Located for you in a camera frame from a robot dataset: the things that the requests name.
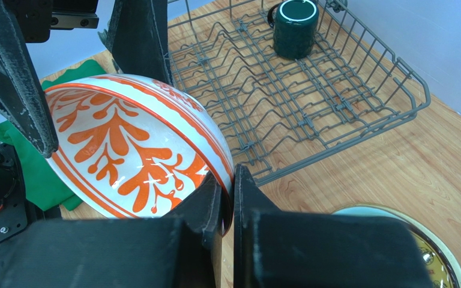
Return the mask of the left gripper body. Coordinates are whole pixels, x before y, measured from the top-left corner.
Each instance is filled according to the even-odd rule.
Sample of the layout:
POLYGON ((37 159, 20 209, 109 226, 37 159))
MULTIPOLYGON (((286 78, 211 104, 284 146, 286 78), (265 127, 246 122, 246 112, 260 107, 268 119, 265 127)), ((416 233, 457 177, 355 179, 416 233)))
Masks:
POLYGON ((5 0, 26 43, 43 43, 51 30, 95 29, 98 0, 5 0))

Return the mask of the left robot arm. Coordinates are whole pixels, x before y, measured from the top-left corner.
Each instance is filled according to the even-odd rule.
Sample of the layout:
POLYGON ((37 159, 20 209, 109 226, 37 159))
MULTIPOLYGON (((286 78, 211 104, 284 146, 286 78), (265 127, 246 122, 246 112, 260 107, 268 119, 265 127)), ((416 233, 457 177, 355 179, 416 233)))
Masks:
MULTIPOLYGON (((97 1, 0 1, 0 114, 40 157, 58 147, 45 94, 28 43, 52 30, 98 26, 97 1)), ((172 83, 168 59, 167 2, 115 1, 108 28, 99 34, 117 68, 172 83)), ((0 145, 0 242, 27 225, 22 170, 16 151, 0 145)))

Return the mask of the yellow patterned plate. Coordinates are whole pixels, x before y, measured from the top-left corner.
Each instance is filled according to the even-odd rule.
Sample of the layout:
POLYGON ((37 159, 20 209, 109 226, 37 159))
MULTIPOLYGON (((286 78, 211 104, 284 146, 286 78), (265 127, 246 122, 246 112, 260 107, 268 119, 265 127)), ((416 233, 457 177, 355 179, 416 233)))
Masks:
POLYGON ((451 250, 434 233, 410 224, 433 287, 461 287, 461 267, 451 250))

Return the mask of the light blue flower plate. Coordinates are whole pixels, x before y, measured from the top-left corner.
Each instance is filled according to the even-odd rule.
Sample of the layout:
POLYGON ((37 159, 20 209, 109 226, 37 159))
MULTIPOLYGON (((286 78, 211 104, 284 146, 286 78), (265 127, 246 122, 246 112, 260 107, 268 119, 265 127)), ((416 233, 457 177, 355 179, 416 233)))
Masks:
POLYGON ((393 213, 377 206, 348 206, 338 209, 332 213, 333 215, 347 215, 357 217, 388 217, 400 220, 400 218, 393 213))

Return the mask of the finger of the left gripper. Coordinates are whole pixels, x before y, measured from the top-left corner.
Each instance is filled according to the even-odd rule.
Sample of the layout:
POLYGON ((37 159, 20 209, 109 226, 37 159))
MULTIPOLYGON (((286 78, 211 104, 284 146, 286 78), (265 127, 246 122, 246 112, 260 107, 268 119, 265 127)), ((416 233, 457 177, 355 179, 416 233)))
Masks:
POLYGON ((44 157, 58 149, 45 93, 15 15, 0 1, 0 114, 44 157))
POLYGON ((106 49, 124 73, 173 84, 167 1, 115 1, 106 30, 106 49))

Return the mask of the dark green mug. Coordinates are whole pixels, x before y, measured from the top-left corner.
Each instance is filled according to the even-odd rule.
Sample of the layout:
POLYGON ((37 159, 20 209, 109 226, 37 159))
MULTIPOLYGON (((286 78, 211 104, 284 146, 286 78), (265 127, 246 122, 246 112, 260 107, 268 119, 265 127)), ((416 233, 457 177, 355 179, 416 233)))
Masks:
POLYGON ((315 43, 319 9, 314 1, 288 0, 272 6, 267 15, 277 56, 297 60, 308 56, 315 43))

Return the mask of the red white patterned bowl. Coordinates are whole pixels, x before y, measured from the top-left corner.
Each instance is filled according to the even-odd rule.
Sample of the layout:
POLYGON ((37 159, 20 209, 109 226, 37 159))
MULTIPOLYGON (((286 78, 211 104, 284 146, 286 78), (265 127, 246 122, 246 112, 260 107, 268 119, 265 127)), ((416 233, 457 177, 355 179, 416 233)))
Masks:
POLYGON ((223 232, 232 222, 234 162, 203 105, 145 76, 101 74, 46 89, 58 136, 49 166, 108 218, 162 217, 212 174, 221 186, 223 232))

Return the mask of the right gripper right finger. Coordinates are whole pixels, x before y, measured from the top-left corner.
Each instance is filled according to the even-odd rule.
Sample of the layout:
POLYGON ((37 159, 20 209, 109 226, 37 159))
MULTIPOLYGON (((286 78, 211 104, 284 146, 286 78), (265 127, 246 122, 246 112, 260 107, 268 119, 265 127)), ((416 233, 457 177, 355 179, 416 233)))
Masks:
POLYGON ((407 225, 391 217, 287 212, 235 168, 235 287, 432 287, 407 225))

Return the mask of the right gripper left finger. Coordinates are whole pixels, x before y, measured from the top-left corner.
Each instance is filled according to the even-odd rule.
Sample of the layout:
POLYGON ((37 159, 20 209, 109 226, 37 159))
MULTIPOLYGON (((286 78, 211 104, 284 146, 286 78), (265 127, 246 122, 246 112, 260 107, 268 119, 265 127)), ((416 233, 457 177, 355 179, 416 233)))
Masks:
POLYGON ((209 173, 161 218, 36 221, 0 243, 0 287, 218 287, 222 202, 209 173))

